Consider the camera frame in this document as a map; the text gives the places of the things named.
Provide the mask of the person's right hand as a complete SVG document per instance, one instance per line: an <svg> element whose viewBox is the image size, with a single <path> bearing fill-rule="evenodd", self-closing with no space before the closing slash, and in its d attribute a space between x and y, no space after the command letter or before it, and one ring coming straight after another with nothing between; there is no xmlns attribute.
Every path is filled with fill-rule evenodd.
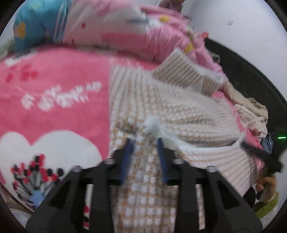
<svg viewBox="0 0 287 233"><path fill-rule="evenodd" d="M259 201L268 203L272 201L276 196L277 180L274 175L270 176L259 176L256 181L256 191L262 192L259 197Z"/></svg>

